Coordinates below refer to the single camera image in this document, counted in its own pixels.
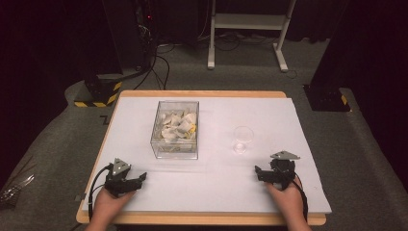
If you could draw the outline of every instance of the human hand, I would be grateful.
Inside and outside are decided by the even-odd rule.
[[[116,198],[108,190],[102,188],[96,196],[92,220],[86,230],[105,230],[135,193],[136,191],[128,192]]]
[[[301,187],[297,176],[295,183]],[[285,190],[279,191],[272,184],[265,182],[265,185],[288,223],[288,230],[311,230],[303,216],[303,201],[299,189],[291,183]]]

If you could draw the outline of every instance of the white metal frame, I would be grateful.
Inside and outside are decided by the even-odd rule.
[[[215,33],[216,28],[230,29],[254,29],[254,30],[276,30],[281,31],[279,40],[273,44],[276,58],[281,71],[287,72],[285,58],[282,54],[282,44],[291,22],[292,12],[296,0],[291,0],[288,11],[284,15],[266,15],[266,14],[235,14],[235,13],[216,13],[216,0],[213,0],[211,17],[210,46],[208,52],[208,68],[216,67]]]

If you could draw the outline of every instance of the gray carpet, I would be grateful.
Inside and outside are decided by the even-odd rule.
[[[170,64],[168,90],[281,90],[293,99],[333,213],[314,230],[408,230],[408,195],[386,161],[366,124],[353,93],[341,89],[352,112],[313,112],[302,89],[309,84],[327,42],[286,41],[283,52],[290,71],[280,72],[268,39],[216,50],[216,68],[207,69],[207,48],[159,48]],[[231,43],[218,42],[221,49]],[[155,70],[164,79],[166,64]],[[142,77],[127,79],[131,90]],[[80,202],[105,132],[104,118],[114,107],[76,108],[73,99],[82,83],[66,90],[69,106],[37,137],[11,180],[30,174],[14,209],[0,211],[0,230],[69,230],[76,224]],[[157,90],[153,73],[139,87]],[[28,169],[17,175],[24,167]],[[77,228],[83,230],[85,225]],[[135,230],[273,230],[272,227],[139,226]]]

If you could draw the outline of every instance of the clear plastic box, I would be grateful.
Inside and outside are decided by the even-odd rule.
[[[160,101],[150,143],[158,159],[198,159],[197,101]]]

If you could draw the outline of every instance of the white paper sheet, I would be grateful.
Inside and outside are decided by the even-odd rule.
[[[126,211],[277,212],[254,166],[270,169],[269,156],[287,150],[301,158],[295,161],[295,171],[308,197],[309,212],[331,213],[290,98],[182,98],[199,101],[198,160],[155,158],[150,137],[161,100],[181,98],[119,99],[95,173],[90,177],[93,180],[115,158],[132,165],[127,179],[147,172],[147,179]],[[243,154],[232,148],[238,126],[254,131],[254,139]],[[96,186],[104,183],[105,175],[99,177]],[[83,210],[88,210],[86,203]]]

